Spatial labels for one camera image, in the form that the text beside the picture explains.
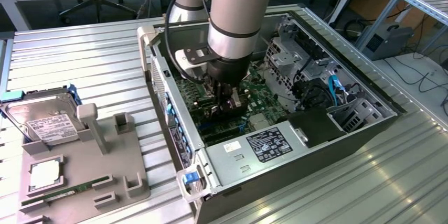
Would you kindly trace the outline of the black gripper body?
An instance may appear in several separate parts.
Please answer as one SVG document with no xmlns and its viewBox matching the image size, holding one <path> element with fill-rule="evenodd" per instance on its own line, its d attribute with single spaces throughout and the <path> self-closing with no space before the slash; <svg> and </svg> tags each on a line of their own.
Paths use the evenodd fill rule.
<svg viewBox="0 0 448 224">
<path fill-rule="evenodd" d="M 220 83 L 238 87 L 247 75 L 251 55 L 240 59 L 219 58 L 207 63 L 207 74 Z"/>
</svg>

